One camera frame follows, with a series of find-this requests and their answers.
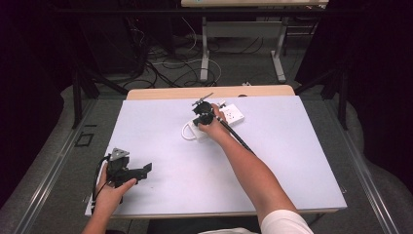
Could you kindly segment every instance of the white cable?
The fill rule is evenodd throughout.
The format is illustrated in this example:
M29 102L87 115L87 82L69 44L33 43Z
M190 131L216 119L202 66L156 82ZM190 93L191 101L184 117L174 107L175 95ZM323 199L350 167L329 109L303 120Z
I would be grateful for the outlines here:
M192 33L193 33L194 45L192 45L192 47L187 50L187 52L189 52L189 51L192 51L192 49L194 49L194 47L197 45L197 33L195 33L194 28L192 28L191 24L189 24L189 22L185 18L182 18L182 20L186 22L186 24L189 26L189 28L191 28Z
M212 61L213 63L215 63L215 65L218 67L219 69L219 75L218 78L216 78L215 82L217 82L222 75L222 69L221 66L219 66L219 64L211 59L208 59L209 61ZM192 63L192 62L196 62L196 61L202 61L202 59L195 59L195 60L191 60L191 61L183 61L183 62L156 62L156 63L152 63L153 65L161 65L161 64L168 64L168 65L180 65L180 64L187 64L187 63Z
M142 34L142 38L140 38L140 41L139 41L139 47L142 46L143 38L145 38L145 33L144 33L143 31L137 29L137 28L133 28L133 29L131 29L131 31L137 31L137 32L139 32L140 34Z
M188 128L188 124L184 125L183 128L182 128L182 132L181 132L182 138L184 138L184 139L186 139L186 140L194 140L194 139L196 139L195 136L193 136L192 138L190 138L190 137L187 137L187 136L185 135L185 129L186 129L186 128Z

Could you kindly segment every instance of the forearm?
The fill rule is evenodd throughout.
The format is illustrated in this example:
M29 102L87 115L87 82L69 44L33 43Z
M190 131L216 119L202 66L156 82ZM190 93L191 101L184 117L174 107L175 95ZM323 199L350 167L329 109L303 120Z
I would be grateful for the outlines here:
M106 226L109 222L109 216L94 213L89 219L88 224L83 230L82 234L104 234L106 232Z
M275 210L297 212L266 164L229 135L216 141L224 150L238 181L257 210L260 223L265 215Z

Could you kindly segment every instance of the skin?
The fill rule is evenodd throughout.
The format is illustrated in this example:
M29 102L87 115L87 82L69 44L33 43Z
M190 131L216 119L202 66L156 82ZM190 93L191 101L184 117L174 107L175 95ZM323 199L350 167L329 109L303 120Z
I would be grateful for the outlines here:
M136 178L127 181L117 188L105 184L106 168L107 164L103 166L102 174L96 187L96 193L102 186L103 188L97 196L94 214L92 214L91 219L89 219L88 224L82 232L83 234L105 233L110 216L115 212L121 202L122 196L136 184Z
M212 105L213 112L225 121L225 115L218 106ZM218 143L227 156L234 173L245 193L254 205L258 221L276 210L289 210L297 213L291 200L283 191L279 181L272 171L256 155L240 145L215 118L212 123L199 128ZM97 191L103 186L97 196L94 214L82 233L105 233L110 216L115 212L122 196L136 184L133 178L118 188L105 184L107 164L103 166Z
M225 120L218 106L212 105L214 114ZM272 171L257 156L240 145L215 118L212 123L199 126L224 150L234 173L245 193L257 210L261 224L264 217L276 210L297 213L295 206L283 191Z

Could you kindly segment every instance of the gray carpet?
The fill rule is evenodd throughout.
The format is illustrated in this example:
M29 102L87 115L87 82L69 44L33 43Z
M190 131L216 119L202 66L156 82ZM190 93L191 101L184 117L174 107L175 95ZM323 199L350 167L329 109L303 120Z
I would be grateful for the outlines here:
M227 40L219 41L219 45L221 51L232 50L236 52L252 41L253 39ZM293 77L308 42L309 40L305 38L289 40L287 56L282 58L284 72L288 78L287 84L292 87L297 86ZM218 81L218 86L240 85L245 81L252 85L278 84L268 52L268 48L272 47L271 43L265 41L263 48L252 55L212 54L210 58L221 66L218 68L213 63L210 64L210 69L215 75L218 75L219 69L221 69L222 76ZM189 71L187 67L174 70L162 68L160 65L159 67L160 71L172 80ZM141 79L153 80L154 76L150 72L145 72ZM189 79L194 79L194 75L188 75L179 84L183 84L185 80ZM98 86L102 92L101 99L96 101L91 115L80 127L84 135L94 135L91 144L88 147L69 148L67 161L65 161L61 173L56 175L56 183L51 193L47 194L48 198L42 204L42 209L34 215L35 218L28 233L80 233L88 221L88 218L84 216L86 204L82 201L85 196L91 193L94 168L98 159L105 152L121 107L121 97L105 86ZM129 84L127 88L142 88L144 86L144 83L135 82ZM162 81L157 81L157 88L167 86ZM325 102L317 95L318 91L317 88L311 89L302 96L302 99L333 173L339 184L347 190L344 196L349 207L344 211L323 216L312 225L312 228L315 233L382 233L380 223L355 173L345 142L337 131L334 119L328 113ZM0 233L13 233L19 226L38 185L53 166L54 161L60 157L61 148L71 133L73 105L70 89L63 92L62 95L65 97L66 106L59 123L15 193L0 211L0 225L2 225ZM352 111L349 107L348 113L351 117L349 120L357 122L357 114ZM350 125L349 128L357 147L362 150L362 130L359 124ZM369 166L394 221L399 225L400 233L413 233L410 223L410 220L413 220L411 194L392 175L383 172L374 165ZM311 221L314 216L305 215L305 218ZM132 223L129 220L111 220L109 228L127 231L131 226L130 233L145 233L147 222L148 220L134 220Z
M381 233L382 229L364 195L347 149L335 131L332 119L322 100L304 100L312 124L331 168L343 187L348 208L327 214L312 228L316 233ZM83 215L86 204L82 200L91 193L94 168L103 156L121 107L120 100L100 99L93 114L85 122L84 134L93 134L90 146L74 147L52 193L33 224L31 233L78 233L88 218ZM311 221L313 215L305 215ZM133 232L145 233L147 221L134 220ZM129 220L112 220L109 228L127 231Z

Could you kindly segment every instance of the white table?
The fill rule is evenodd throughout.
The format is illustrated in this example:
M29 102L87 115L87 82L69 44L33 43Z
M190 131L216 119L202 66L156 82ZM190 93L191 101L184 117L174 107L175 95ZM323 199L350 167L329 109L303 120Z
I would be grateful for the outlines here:
M192 103L210 93L207 101L225 99L244 114L234 130L275 173L300 213L347 207L302 101L290 87L135 90L123 103L106 153L114 147L127 150L130 169L148 163L153 169L128 191L114 217L255 214L221 148L211 139L181 137L182 127L195 117Z
M291 7L326 5L328 0L182 0L182 7ZM288 18L282 21L207 21L203 18L203 61L201 81L207 80L209 50L208 37L269 37L277 38L276 49L271 52L274 68L279 82L285 83L280 54L284 40Z

